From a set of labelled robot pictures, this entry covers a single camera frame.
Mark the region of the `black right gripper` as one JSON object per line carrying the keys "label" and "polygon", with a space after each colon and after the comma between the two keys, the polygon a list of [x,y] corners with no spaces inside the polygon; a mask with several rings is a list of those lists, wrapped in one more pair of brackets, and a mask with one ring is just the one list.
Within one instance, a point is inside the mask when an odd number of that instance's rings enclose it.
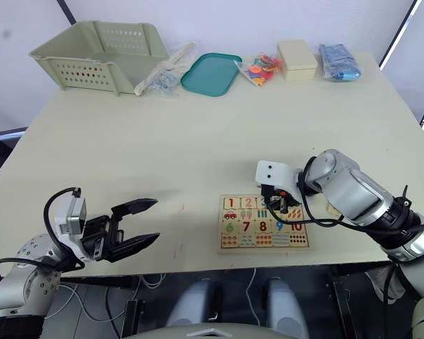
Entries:
{"label": "black right gripper", "polygon": [[284,189],[276,189],[272,185],[261,185],[261,195],[269,210],[287,214],[289,207],[300,205],[300,201]]}

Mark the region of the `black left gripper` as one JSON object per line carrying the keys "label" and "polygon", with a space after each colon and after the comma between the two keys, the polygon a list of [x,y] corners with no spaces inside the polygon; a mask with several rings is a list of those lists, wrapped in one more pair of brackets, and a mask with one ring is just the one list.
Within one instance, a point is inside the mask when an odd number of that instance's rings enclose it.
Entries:
{"label": "black left gripper", "polygon": [[144,212],[158,202],[154,198],[138,198],[112,207],[112,216],[102,215],[86,222],[81,243],[94,261],[120,261],[149,247],[160,233],[143,234],[124,240],[119,223],[127,215]]}

